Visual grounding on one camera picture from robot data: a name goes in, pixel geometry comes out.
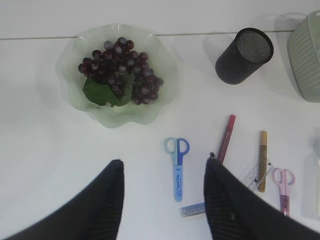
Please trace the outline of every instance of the white desk surface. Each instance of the white desk surface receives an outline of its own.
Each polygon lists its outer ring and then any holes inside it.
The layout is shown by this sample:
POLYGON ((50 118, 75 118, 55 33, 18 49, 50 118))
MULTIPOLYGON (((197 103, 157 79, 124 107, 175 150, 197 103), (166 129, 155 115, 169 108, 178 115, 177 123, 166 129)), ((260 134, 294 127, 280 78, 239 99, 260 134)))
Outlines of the white desk surface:
MULTIPOLYGON (((181 218, 178 208, 203 201, 205 163, 217 151, 230 114, 237 118, 225 166, 239 176, 257 160, 259 132, 268 131, 268 157, 296 175, 292 218, 320 232, 311 209, 320 104, 297 93, 286 45, 290 34, 268 33, 272 60, 239 85, 225 84, 213 68, 234 34, 160 37, 180 61, 179 95, 153 123, 115 129, 74 109, 62 94, 65 82, 55 67, 73 39, 0 41, 0 239, 58 209, 118 158, 125 168, 119 240, 211 239, 205 215, 181 218), (167 137, 190 143, 181 203, 174 201, 172 163, 162 149, 167 137)), ((279 209, 270 177, 259 196, 279 209)))
POLYGON ((0 38, 69 37, 110 23, 155 34, 293 30, 319 0, 2 0, 0 38))

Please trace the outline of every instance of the red marker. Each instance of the red marker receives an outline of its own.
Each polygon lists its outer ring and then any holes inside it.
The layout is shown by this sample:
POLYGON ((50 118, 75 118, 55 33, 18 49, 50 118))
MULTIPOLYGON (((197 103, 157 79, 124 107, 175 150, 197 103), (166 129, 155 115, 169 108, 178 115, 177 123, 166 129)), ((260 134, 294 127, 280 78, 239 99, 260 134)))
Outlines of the red marker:
POLYGON ((220 145, 219 149, 219 154, 218 154, 218 160, 220 161, 221 164, 224 163, 228 144, 231 138, 232 130, 234 129, 234 124, 235 124, 236 116, 235 115, 230 115, 228 124, 226 126, 226 129, 224 131, 223 139, 220 145))

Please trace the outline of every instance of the glass bowl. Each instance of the glass bowl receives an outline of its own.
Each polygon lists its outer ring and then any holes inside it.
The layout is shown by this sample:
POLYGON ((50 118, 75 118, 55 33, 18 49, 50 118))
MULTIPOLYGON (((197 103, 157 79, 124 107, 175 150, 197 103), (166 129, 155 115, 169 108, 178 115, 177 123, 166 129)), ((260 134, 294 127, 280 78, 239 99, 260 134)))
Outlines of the glass bowl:
POLYGON ((109 24, 82 32, 73 44, 67 46, 59 60, 58 70, 67 82, 68 98, 77 110, 89 112, 107 128, 116 128, 128 122, 150 124, 156 119, 161 108, 173 101, 178 92, 179 66, 161 41, 152 33, 125 24, 109 24), (148 105, 135 105, 132 101, 124 106, 99 106, 87 99, 83 92, 86 77, 78 71, 78 65, 85 57, 92 58, 92 51, 103 51, 104 42, 115 42, 125 37, 134 42, 138 53, 148 53, 148 63, 155 75, 162 78, 163 86, 158 99, 148 105))

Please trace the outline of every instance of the blue scissors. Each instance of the blue scissors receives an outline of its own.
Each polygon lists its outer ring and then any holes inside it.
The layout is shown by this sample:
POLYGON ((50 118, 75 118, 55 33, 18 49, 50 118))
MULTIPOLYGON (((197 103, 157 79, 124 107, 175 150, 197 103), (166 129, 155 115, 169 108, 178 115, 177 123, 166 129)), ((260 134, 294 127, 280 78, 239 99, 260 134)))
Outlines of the blue scissors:
POLYGON ((179 203, 182 201, 183 197, 183 157, 190 150, 190 145, 184 138, 174 138, 169 137, 164 141, 164 150, 171 155, 173 164, 173 187, 174 187, 174 199, 179 203), (173 150, 170 151, 168 148, 169 142, 173 142, 173 150), (181 152, 181 144, 184 142, 186 145, 186 150, 181 152))

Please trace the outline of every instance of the gray basket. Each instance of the gray basket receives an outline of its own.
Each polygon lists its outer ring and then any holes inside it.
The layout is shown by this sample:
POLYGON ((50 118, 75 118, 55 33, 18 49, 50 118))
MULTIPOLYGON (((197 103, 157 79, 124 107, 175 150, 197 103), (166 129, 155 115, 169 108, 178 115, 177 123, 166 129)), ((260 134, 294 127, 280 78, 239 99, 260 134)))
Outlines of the gray basket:
POLYGON ((320 103, 320 10, 294 30, 288 41, 291 67, 301 95, 320 103))

